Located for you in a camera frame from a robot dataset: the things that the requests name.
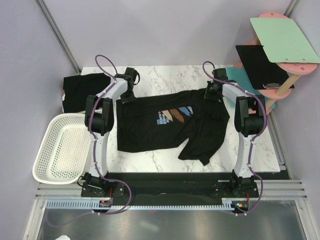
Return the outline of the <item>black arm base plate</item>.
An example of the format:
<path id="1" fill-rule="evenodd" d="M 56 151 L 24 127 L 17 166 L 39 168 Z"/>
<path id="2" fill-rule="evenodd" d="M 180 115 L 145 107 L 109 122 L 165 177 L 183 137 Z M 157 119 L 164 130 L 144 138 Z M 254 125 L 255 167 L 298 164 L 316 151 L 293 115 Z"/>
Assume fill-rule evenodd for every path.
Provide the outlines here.
<path id="1" fill-rule="evenodd" d="M 255 177 L 238 177 L 231 173 L 206 172 L 109 172 L 104 178 L 86 173 L 82 177 L 82 197 L 124 198 L 132 194 L 160 195 L 208 195 L 221 198 L 257 198 L 259 190 Z"/>

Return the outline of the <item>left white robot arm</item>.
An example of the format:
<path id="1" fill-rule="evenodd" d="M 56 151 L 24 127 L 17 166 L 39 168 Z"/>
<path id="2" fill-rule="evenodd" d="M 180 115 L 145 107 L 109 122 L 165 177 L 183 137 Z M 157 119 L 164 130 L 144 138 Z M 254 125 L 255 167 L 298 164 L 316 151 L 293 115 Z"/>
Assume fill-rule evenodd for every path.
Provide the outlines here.
<path id="1" fill-rule="evenodd" d="M 114 118 L 114 103 L 121 100 L 129 103 L 135 100 L 133 88 L 140 79 L 138 73 L 116 74 L 110 84 L 101 92 L 89 95 L 86 99 L 84 123 L 90 133 L 92 151 L 88 173 L 95 178 L 108 173 L 107 144 Z"/>

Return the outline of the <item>black printed t shirt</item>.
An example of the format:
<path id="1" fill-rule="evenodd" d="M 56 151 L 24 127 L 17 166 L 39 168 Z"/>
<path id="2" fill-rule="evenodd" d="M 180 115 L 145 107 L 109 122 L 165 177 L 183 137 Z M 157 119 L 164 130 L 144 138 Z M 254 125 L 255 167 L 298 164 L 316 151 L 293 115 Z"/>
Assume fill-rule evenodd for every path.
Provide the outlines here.
<path id="1" fill-rule="evenodd" d="M 204 88 L 116 102 L 117 149 L 127 153 L 172 149 L 186 142 L 179 160 L 208 165 L 222 146 L 230 115 L 221 96 Z"/>

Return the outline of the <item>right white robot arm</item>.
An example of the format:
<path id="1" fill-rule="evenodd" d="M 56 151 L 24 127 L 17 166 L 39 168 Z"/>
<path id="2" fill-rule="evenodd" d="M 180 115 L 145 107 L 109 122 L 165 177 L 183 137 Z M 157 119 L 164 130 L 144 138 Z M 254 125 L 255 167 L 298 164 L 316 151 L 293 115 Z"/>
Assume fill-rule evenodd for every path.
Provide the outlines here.
<path id="1" fill-rule="evenodd" d="M 233 171 L 237 178 L 250 178 L 254 175 L 257 142 L 267 127 L 265 97 L 248 92 L 236 82 L 208 81 L 204 98 L 214 100 L 216 97 L 225 97 L 235 103 L 234 127 L 238 132 L 239 145 Z"/>

